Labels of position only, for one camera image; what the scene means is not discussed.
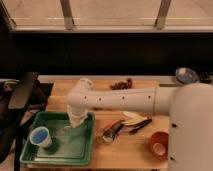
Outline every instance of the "chair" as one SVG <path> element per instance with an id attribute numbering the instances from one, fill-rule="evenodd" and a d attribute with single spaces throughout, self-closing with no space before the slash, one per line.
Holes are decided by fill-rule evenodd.
<path id="1" fill-rule="evenodd" d="M 5 87 L 5 82 L 0 83 L 0 163 L 7 158 L 15 140 L 15 171 L 20 169 L 23 139 L 27 138 L 35 115 L 23 125 L 20 125 L 21 120 L 28 110 L 43 110 L 47 101 L 37 77 L 38 73 L 27 72 L 9 89 Z"/>

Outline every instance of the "dark background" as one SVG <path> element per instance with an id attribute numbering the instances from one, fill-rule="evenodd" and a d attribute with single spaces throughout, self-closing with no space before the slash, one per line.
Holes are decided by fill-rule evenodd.
<path id="1" fill-rule="evenodd" d="M 1 17 L 0 59 L 0 76 L 23 70 L 50 75 L 174 75 L 182 66 L 213 71 L 213 34 L 9 33 Z"/>

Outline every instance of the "white cup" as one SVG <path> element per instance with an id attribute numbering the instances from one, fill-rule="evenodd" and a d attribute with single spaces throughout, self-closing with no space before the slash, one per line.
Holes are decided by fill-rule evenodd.
<path id="1" fill-rule="evenodd" d="M 37 145 L 42 148 L 48 148 L 52 144 L 49 130 L 44 126 L 35 128 L 30 133 L 30 142 L 33 145 Z"/>

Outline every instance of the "orange cup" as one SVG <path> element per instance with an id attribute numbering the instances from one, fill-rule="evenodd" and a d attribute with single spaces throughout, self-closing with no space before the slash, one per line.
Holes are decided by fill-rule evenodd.
<path id="1" fill-rule="evenodd" d="M 149 139 L 149 148 L 152 154 L 161 161 L 166 161 L 168 156 L 169 134 L 166 132 L 155 132 Z"/>

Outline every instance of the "brown item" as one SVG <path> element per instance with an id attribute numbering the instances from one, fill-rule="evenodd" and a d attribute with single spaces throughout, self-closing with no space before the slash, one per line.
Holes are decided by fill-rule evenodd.
<path id="1" fill-rule="evenodd" d="M 166 161 L 168 156 L 168 138 L 166 132 L 155 132 L 149 139 L 149 148 L 152 154 L 161 161 Z"/>
<path id="2" fill-rule="evenodd" d="M 126 82 L 124 81 L 119 81 L 113 85 L 110 85 L 111 90 L 123 90 L 123 89 L 131 89 L 132 88 L 132 79 L 127 78 Z"/>

